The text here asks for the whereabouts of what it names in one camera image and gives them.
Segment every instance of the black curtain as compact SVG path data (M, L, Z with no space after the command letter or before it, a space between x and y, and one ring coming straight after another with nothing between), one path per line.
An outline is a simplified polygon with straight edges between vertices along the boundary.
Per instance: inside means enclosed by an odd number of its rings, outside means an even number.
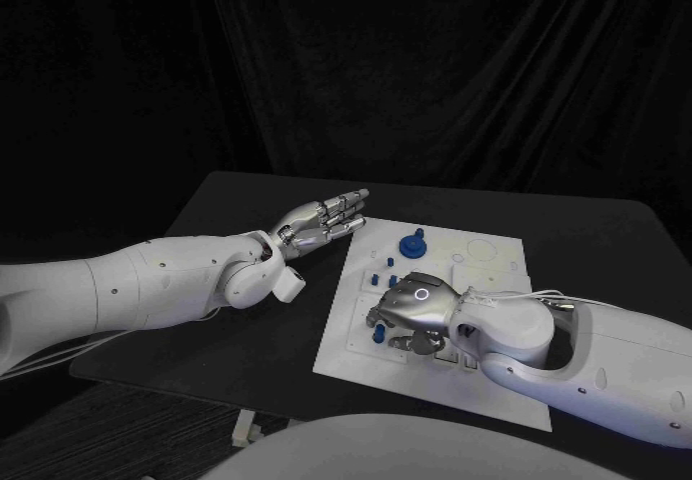
M692 252L686 2L216 3L275 173L639 200Z

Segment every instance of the black table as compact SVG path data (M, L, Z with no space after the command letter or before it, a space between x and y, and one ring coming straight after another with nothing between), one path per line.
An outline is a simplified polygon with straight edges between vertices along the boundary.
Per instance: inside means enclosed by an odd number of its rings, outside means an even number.
M363 214L523 240L533 288L602 300L692 328L692 269L650 208L588 199L216 172L165 235L267 230L302 203L368 188ZM311 420L397 413L495 430L631 478L688 474L692 452L639 442L550 409L546 433L312 373L348 240L291 262L306 281L198 323L132 333L77 357L74 376Z

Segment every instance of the black backdrop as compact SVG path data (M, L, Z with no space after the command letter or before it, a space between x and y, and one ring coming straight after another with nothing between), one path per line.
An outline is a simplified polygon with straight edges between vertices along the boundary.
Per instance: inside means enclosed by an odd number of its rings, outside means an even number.
M0 262L161 235L216 169L637 199L688 258L686 2L374 3L2 2Z

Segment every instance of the robotic hand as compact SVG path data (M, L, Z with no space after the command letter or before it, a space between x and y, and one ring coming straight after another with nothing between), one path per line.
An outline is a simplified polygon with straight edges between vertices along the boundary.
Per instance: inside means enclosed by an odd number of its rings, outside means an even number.
M270 292L289 302L305 282L285 261L364 225L365 197L302 205L269 233L158 238L84 260L0 265L0 375L71 338L203 320Z
M410 273L365 321L413 331L390 347L427 355L446 338L507 389L639 440L692 448L692 331L603 304L536 297L459 294ZM554 326L569 333L572 358L544 370Z

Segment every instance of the small blue block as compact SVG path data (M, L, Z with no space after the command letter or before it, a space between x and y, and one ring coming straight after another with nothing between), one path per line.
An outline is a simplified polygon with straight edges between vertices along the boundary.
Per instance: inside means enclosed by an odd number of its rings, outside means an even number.
M377 323L374 327L374 333L371 334L371 341L374 343L381 343L384 341L384 326Z

